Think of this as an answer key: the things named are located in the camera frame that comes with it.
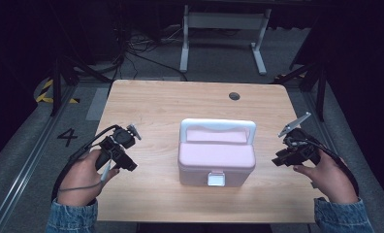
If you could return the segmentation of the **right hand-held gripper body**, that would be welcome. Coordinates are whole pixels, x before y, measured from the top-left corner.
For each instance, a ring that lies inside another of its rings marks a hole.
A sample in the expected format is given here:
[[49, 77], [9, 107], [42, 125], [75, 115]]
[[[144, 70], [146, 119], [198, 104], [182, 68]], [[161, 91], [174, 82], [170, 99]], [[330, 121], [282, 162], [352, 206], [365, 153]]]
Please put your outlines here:
[[284, 150], [295, 154], [294, 165], [302, 165], [307, 160], [314, 165], [320, 162], [319, 142], [299, 127], [310, 116], [311, 113], [306, 112], [303, 116], [286, 124], [278, 134], [278, 137], [283, 138], [283, 144], [287, 146]]

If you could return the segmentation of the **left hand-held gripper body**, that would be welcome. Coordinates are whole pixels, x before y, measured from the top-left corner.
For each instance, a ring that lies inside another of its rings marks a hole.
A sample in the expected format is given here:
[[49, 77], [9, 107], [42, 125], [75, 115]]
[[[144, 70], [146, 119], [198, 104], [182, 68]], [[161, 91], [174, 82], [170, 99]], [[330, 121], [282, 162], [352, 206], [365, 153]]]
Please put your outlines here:
[[126, 128], [115, 125], [113, 133], [99, 144], [101, 155], [96, 160], [95, 168], [99, 170], [110, 160], [115, 163], [119, 155], [136, 144], [136, 139], [140, 140], [141, 136], [134, 124], [129, 124]]

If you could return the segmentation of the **pink box with white handle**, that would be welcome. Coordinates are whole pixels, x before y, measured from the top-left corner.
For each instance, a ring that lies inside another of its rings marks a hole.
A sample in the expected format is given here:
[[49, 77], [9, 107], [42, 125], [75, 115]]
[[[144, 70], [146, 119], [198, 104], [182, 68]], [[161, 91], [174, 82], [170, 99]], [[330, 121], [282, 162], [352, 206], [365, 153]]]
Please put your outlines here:
[[184, 185], [242, 186], [256, 167], [250, 120], [186, 118], [180, 123], [179, 180]]

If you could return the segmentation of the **person's right hand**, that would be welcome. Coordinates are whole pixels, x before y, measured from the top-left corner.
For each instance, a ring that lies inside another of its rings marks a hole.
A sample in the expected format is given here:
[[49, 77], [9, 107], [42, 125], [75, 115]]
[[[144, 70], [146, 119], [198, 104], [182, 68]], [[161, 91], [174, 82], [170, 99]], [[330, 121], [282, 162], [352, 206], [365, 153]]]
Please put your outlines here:
[[358, 202], [353, 184], [341, 171], [336, 162], [319, 150], [320, 162], [315, 167], [295, 165], [293, 170], [307, 176], [329, 200], [338, 204]]

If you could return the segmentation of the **person's left hand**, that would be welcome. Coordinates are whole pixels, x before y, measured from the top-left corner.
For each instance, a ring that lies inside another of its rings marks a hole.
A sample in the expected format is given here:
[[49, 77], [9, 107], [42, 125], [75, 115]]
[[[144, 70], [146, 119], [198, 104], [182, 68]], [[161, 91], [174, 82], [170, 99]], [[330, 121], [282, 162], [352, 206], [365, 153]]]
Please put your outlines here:
[[87, 205], [102, 192], [105, 184], [119, 173], [118, 169], [110, 169], [102, 181], [102, 176], [95, 168], [96, 160], [100, 155], [99, 150], [93, 150], [72, 166], [59, 187], [57, 194], [59, 204]]

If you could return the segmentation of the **grey floor tape patch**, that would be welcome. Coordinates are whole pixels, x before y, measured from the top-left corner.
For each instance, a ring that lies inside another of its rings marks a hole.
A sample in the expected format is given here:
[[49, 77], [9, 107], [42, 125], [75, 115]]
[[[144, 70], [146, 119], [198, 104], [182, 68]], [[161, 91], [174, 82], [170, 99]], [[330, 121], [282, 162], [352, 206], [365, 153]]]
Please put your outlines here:
[[109, 90], [97, 88], [86, 114], [86, 120], [100, 120], [108, 100]]

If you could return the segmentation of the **black tripod stand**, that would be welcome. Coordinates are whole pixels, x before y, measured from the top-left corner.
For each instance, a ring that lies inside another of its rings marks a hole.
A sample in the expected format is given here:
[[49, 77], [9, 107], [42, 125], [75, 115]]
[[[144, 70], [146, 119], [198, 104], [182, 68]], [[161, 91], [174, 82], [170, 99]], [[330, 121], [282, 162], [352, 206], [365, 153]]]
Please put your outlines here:
[[98, 81], [101, 81], [103, 83], [112, 83], [111, 79], [105, 77], [100, 72], [90, 68], [88, 65], [83, 64], [65, 55], [58, 56], [53, 63], [51, 75], [53, 102], [52, 111], [50, 115], [52, 117], [57, 114], [57, 112], [62, 106], [61, 80], [64, 80], [67, 85], [77, 85], [80, 81], [78, 77], [78, 72], [75, 70], [75, 67], [80, 68], [84, 73], [88, 74], [91, 77], [94, 77]]
[[278, 75], [272, 84], [284, 84], [297, 77], [304, 75], [299, 84], [299, 89], [303, 92], [310, 92], [317, 85], [315, 111], [320, 121], [324, 120], [324, 100], [326, 92], [327, 72], [323, 63], [312, 63], [302, 66], [286, 75]]

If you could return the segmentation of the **yellow black floor tape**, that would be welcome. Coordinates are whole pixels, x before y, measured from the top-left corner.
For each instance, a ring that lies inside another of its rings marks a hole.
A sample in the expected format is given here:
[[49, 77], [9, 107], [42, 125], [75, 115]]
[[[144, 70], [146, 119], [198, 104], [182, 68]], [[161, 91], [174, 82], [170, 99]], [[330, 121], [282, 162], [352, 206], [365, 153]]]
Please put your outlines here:
[[40, 102], [52, 103], [53, 102], [53, 98], [52, 97], [47, 97], [48, 91], [51, 88], [52, 84], [53, 84], [52, 78], [48, 78], [46, 80], [45, 84], [43, 85], [40, 93], [36, 97], [36, 102], [37, 103], [40, 103]]

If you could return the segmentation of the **white metal table frame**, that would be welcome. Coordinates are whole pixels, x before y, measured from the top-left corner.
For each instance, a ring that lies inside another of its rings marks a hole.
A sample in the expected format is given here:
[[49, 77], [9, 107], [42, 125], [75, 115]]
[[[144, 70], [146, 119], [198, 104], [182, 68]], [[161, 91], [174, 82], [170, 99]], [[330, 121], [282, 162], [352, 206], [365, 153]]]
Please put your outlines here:
[[185, 5], [182, 21], [183, 42], [179, 71], [185, 73], [188, 69], [190, 28], [257, 30], [258, 38], [255, 42], [250, 44], [250, 48], [258, 69], [258, 73], [261, 76], [265, 76], [267, 74], [267, 69], [260, 47], [267, 30], [271, 12], [271, 9], [265, 9], [261, 14], [200, 13], [192, 12], [190, 7]]

